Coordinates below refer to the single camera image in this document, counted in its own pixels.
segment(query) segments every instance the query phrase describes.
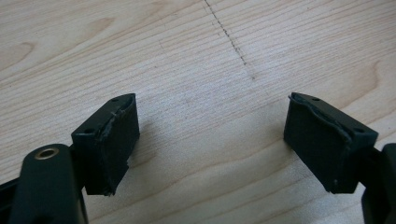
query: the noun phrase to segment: wooden table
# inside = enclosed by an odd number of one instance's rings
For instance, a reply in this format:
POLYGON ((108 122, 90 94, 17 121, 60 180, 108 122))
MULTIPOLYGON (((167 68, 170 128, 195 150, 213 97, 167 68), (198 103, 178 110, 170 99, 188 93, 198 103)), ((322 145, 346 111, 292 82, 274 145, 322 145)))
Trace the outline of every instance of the wooden table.
POLYGON ((396 139, 396 1, 3 0, 0 174, 135 92, 141 138, 91 223, 362 223, 282 140, 292 91, 396 139))

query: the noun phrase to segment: wooden surface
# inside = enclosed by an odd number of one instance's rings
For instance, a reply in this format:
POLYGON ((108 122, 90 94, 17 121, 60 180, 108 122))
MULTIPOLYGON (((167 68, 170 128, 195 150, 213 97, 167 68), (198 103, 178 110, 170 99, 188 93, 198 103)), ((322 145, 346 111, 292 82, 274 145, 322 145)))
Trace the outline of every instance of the wooden surface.
POLYGON ((396 1, 3 0, 0 183, 135 92, 141 139, 91 223, 362 223, 282 141, 288 95, 396 139, 396 1))

